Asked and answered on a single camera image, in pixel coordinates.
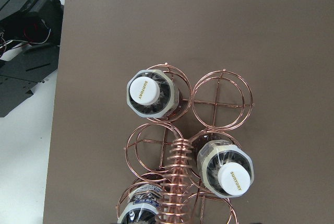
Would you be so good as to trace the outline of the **black electronics frame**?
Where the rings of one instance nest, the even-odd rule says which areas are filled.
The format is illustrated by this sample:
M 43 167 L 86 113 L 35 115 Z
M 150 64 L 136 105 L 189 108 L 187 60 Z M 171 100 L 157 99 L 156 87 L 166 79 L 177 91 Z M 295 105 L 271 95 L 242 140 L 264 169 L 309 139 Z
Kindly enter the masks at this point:
M 32 88 L 58 68 L 64 6 L 60 0 L 1 0 L 1 117 L 33 95 Z

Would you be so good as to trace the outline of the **copper wire bottle basket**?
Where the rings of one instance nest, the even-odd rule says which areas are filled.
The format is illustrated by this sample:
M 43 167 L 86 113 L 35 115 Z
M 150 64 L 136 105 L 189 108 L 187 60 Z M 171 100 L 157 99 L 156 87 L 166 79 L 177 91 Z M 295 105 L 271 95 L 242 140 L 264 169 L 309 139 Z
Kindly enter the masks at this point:
M 124 148 L 135 179 L 148 172 L 163 176 L 156 223 L 238 223 L 231 202 L 237 197 L 220 198 L 203 185 L 191 138 L 200 133 L 220 133 L 241 148 L 231 131 L 251 114 L 249 84 L 226 69 L 207 73 L 195 86 L 179 68 L 168 63 L 146 69 L 163 71 L 182 94 L 180 110 L 162 119 L 143 117 L 146 123 L 131 133 Z

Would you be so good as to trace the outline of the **tea bottle white cap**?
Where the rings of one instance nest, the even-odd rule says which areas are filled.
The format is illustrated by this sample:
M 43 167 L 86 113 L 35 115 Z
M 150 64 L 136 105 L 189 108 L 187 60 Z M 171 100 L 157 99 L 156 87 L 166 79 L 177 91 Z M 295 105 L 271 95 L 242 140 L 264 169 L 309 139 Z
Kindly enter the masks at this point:
M 127 84 L 127 104 L 140 117 L 162 119 L 181 108 L 182 94 L 159 69 L 140 70 Z

